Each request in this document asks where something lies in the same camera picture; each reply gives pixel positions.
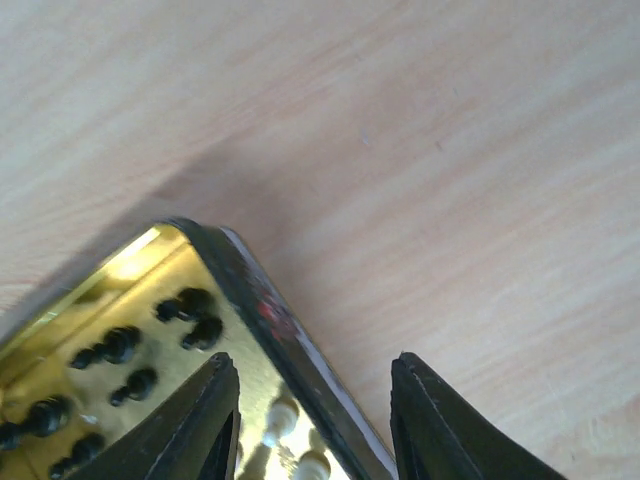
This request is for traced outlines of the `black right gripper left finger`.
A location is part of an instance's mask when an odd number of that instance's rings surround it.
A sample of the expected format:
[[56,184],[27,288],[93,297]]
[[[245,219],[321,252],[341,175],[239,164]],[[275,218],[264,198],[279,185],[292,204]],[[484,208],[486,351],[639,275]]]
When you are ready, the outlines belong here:
[[240,429],[239,375],[210,357],[133,430],[72,479],[232,479]]

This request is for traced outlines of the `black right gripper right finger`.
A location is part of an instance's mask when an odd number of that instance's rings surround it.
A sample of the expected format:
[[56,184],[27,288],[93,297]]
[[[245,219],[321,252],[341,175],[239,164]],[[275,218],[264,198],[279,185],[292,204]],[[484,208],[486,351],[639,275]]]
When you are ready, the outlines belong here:
[[418,355],[391,365],[391,431],[401,479],[561,479],[502,433]]

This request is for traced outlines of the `black piece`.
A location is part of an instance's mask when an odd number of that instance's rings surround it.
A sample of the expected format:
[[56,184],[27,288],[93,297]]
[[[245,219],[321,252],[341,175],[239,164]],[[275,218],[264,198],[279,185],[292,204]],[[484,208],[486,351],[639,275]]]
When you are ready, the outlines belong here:
[[106,439],[97,432],[91,432],[77,440],[67,457],[61,458],[49,468],[49,478],[62,479],[75,468],[93,461],[104,449]]
[[171,298],[156,304],[155,318],[162,323],[178,319],[184,322],[199,322],[215,306],[213,295],[202,288],[186,287]]
[[1,450],[16,449],[24,436],[45,438],[60,431],[68,424],[72,408],[71,400],[62,395],[33,403],[21,422],[1,425]]
[[152,368],[143,368],[132,372],[124,385],[114,390],[109,404],[114,407],[123,405],[127,400],[143,401],[149,397],[157,383],[157,373]]
[[185,350],[208,350],[220,339],[223,333],[223,322],[218,317],[207,317],[187,333],[181,340]]
[[68,366],[84,370],[103,361],[114,365],[127,363],[134,356],[141,339],[142,332],[138,327],[115,327],[105,333],[101,342],[79,350]]

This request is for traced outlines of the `white piece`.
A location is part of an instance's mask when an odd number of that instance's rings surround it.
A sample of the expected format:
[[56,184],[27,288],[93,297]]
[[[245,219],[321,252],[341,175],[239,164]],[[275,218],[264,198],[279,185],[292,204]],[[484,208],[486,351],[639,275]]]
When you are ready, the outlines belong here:
[[293,480],[328,480],[331,467],[327,458],[316,451],[303,454],[293,472]]
[[299,409],[293,400],[275,400],[266,413],[262,444],[269,448],[277,446],[284,437],[294,431],[298,418]]

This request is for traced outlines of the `gold metal tin box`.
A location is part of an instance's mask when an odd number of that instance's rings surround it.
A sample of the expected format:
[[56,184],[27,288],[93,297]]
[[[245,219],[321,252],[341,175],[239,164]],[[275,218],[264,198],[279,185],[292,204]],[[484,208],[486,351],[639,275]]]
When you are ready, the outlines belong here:
[[[222,336],[208,350],[181,347],[198,322],[155,318],[156,304],[186,287],[209,291],[215,306],[205,318],[223,322]],[[130,361],[68,366],[79,350],[123,326],[142,332]],[[100,250],[95,260],[65,268],[2,317],[1,425],[21,422],[33,403],[55,395],[73,405],[60,431],[24,436],[16,449],[1,450],[2,477],[50,479],[49,468],[91,432],[105,437],[106,450],[221,352],[239,375],[232,479],[292,479],[308,451],[327,458],[329,479],[397,477],[393,454],[242,239],[230,229],[184,218],[148,224],[121,246]],[[110,405],[111,393],[143,368],[157,373],[149,397]],[[279,398],[293,400],[299,418],[294,431],[269,448],[262,444],[265,417]]]

